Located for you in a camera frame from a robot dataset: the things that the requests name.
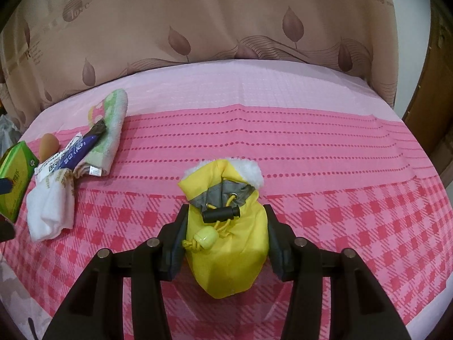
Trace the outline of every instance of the white fluffy trim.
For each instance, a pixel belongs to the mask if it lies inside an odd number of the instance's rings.
[[[232,158],[225,158],[228,160],[233,167],[236,169],[239,175],[248,182],[252,187],[256,189],[261,188],[264,185],[264,178],[261,174],[261,169],[255,161],[247,160],[247,159],[232,159]],[[202,168],[204,165],[215,161],[215,160],[206,160],[201,161],[197,166],[186,170],[184,173],[183,179],[197,171],[198,169]]]

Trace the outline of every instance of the brown egg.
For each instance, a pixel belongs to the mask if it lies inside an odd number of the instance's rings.
[[[39,162],[46,161],[50,156],[53,156],[60,149],[60,142],[53,134],[44,134],[39,143]]]

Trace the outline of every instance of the red dotted stripe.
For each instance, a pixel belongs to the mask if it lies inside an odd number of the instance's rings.
[[[421,159],[427,159],[426,156],[404,156],[406,159],[417,159],[417,160],[421,160]]]
[[[328,126],[341,126],[345,128],[358,128],[358,129],[380,129],[383,126],[379,127],[369,127],[369,126],[357,126],[357,125],[345,125],[345,124],[336,124],[336,123],[316,123],[314,121],[283,121],[283,120],[247,120],[241,117],[236,117],[234,119],[222,120],[222,121],[199,121],[192,123],[172,123],[172,124],[161,124],[161,125],[150,125],[150,126],[138,126],[135,128],[127,128],[127,130],[136,130],[136,129],[150,129],[150,128],[163,128],[166,126],[187,126],[187,125],[212,125],[212,124],[227,124],[231,121],[245,121],[247,123],[272,123],[272,124],[298,124],[298,125],[328,125]]]
[[[259,157],[259,158],[249,158],[244,156],[234,156],[236,159],[247,159],[253,161],[268,161],[268,160],[394,160],[398,157],[401,157],[403,154],[400,153],[397,156],[381,156],[381,157],[360,157],[360,156],[312,156],[312,157]],[[205,159],[179,159],[179,160],[124,160],[117,161],[116,163],[161,163],[161,162],[200,162]]]
[[[434,166],[432,166],[432,165],[429,165],[429,166],[420,166],[420,167],[414,167],[413,169],[415,169],[415,170],[434,169]]]
[[[325,190],[325,191],[322,191],[322,192],[307,192],[307,193],[304,193],[304,195],[333,194],[333,193],[342,193],[344,191],[346,191],[348,193],[355,193],[357,191],[368,190],[368,189],[380,189],[380,190],[385,189],[385,190],[387,190],[388,187],[391,187],[391,186],[397,186],[397,185],[398,186],[405,186],[405,185],[409,184],[410,182],[413,182],[414,180],[417,180],[416,176],[414,176],[413,178],[410,178],[409,180],[405,180],[405,181],[401,181],[401,182],[392,182],[390,184],[369,185],[369,186],[366,186],[366,187],[363,187],[363,188],[348,188],[348,189],[338,189],[338,190]],[[424,181],[430,182],[431,180],[437,180],[437,177],[436,176],[428,176],[428,177],[422,178],[420,180],[424,180]],[[282,199],[282,198],[287,197],[287,196],[288,197],[294,197],[294,194],[284,194],[284,195],[281,195],[281,194],[268,194],[268,195],[263,195],[262,198],[265,198],[265,199]]]
[[[232,110],[227,110],[227,111],[218,111],[218,112],[197,112],[197,113],[187,113],[187,114],[173,114],[173,115],[164,115],[164,116],[156,116],[156,117],[140,117],[142,115],[139,115],[139,118],[137,119],[131,119],[131,117],[127,117],[124,121],[124,123],[131,123],[134,121],[140,121],[140,120],[157,120],[157,119],[169,119],[169,118],[175,118],[175,117],[181,117],[181,116],[207,116],[207,115],[223,115],[223,114],[230,114],[232,112],[244,112],[246,114],[282,114],[282,115],[296,115],[296,116],[321,116],[321,117],[328,117],[328,118],[335,118],[335,119],[343,119],[343,120],[358,120],[358,121],[365,121],[365,122],[374,122],[375,119],[363,119],[359,118],[360,115],[357,115],[357,118],[352,118],[352,117],[345,117],[345,116],[336,116],[336,115],[327,115],[327,114],[314,114],[310,112],[284,112],[284,111],[249,111],[249,110],[244,110],[244,109],[232,109]]]
[[[324,171],[313,173],[279,173],[267,174],[265,178],[282,178],[282,177],[305,177],[305,176],[328,176],[328,175],[358,175],[362,173],[386,173],[397,172],[408,168],[409,165],[398,169],[375,169],[375,170],[356,170],[356,171]],[[179,176],[143,176],[143,175],[109,175],[108,178],[112,179],[149,179],[149,180],[179,180]]]
[[[389,133],[395,133],[395,134],[410,134],[408,131],[395,131],[395,130],[388,130],[386,129],[387,132]]]
[[[415,142],[415,143],[418,143],[416,139],[397,139],[397,138],[393,138],[393,140],[399,141],[399,142]]]
[[[179,180],[179,176],[108,175],[111,179]]]
[[[393,120],[384,120],[384,119],[378,119],[381,123],[386,124],[386,125],[391,125],[391,126],[398,126],[400,128],[406,128],[406,125],[403,122],[400,121],[393,121]]]
[[[148,198],[157,198],[157,199],[175,199],[175,200],[184,200],[186,201],[187,198],[185,195],[168,195],[168,194],[149,194],[149,193],[139,193],[139,192],[125,192],[125,191],[111,191],[111,190],[102,190],[96,188],[77,188],[78,194],[87,195],[89,193],[96,193],[96,194],[115,194],[115,195],[134,195],[134,196],[146,196]]]
[[[241,144],[241,145],[250,145],[250,146],[261,146],[261,145],[268,145],[268,146],[277,146],[277,147],[285,147],[285,146],[293,146],[293,147],[350,147],[350,148],[391,148],[396,146],[396,143],[391,145],[366,145],[366,144],[325,144],[325,143],[311,143],[311,144],[300,144],[300,143],[248,143],[248,142],[230,142],[225,144],[199,144],[199,145],[165,145],[165,146],[150,146],[150,147],[131,147],[131,148],[122,148],[120,151],[131,151],[131,150],[154,150],[160,148],[217,148],[217,147],[229,147],[234,144]]]
[[[267,174],[264,175],[265,178],[282,178],[282,177],[304,177],[304,176],[326,176],[326,175],[357,175],[362,173],[386,173],[386,172],[396,172],[402,171],[407,169],[409,165],[398,169],[376,169],[376,170],[357,170],[357,171],[324,171],[324,172],[316,172],[316,173],[279,173],[279,174]]]
[[[406,151],[423,151],[423,148],[420,146],[419,148],[404,148],[404,147],[398,147],[400,150],[406,150]]]
[[[160,137],[176,137],[176,136],[187,136],[187,135],[218,135],[218,134],[230,134],[235,132],[246,132],[246,133],[265,133],[265,134],[294,134],[294,135],[341,135],[346,137],[358,137],[358,138],[376,138],[382,139],[386,138],[389,135],[360,135],[360,134],[344,134],[344,133],[323,133],[323,132],[313,132],[313,131],[276,131],[276,130],[247,130],[247,129],[232,129],[225,131],[217,132],[201,132],[201,133],[169,133],[169,134],[159,134],[159,135],[140,135],[133,137],[121,138],[122,141],[129,139],[144,139],[144,138],[160,138]]]

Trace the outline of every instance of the wooden cabinet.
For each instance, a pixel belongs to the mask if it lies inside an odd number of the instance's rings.
[[[431,33],[418,87],[403,117],[427,155],[431,155],[453,120],[453,29],[434,4]]]

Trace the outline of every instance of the yellow drawstring pouch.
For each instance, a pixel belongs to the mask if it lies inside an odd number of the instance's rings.
[[[257,201],[263,183],[258,164],[241,159],[201,163],[179,182],[190,203],[182,244],[196,281],[213,298],[249,289],[266,260],[267,215]],[[203,212],[228,206],[240,217],[203,222]]]

